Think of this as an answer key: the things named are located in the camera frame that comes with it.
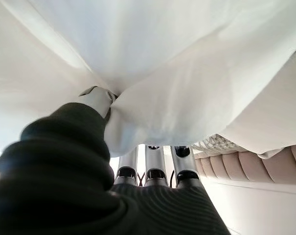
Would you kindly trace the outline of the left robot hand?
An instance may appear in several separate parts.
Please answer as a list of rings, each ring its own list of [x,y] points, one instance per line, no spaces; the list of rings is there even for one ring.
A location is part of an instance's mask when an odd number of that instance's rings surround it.
[[[0,156],[0,235],[227,235],[193,173],[180,188],[114,183],[104,131],[116,96],[84,91]]]

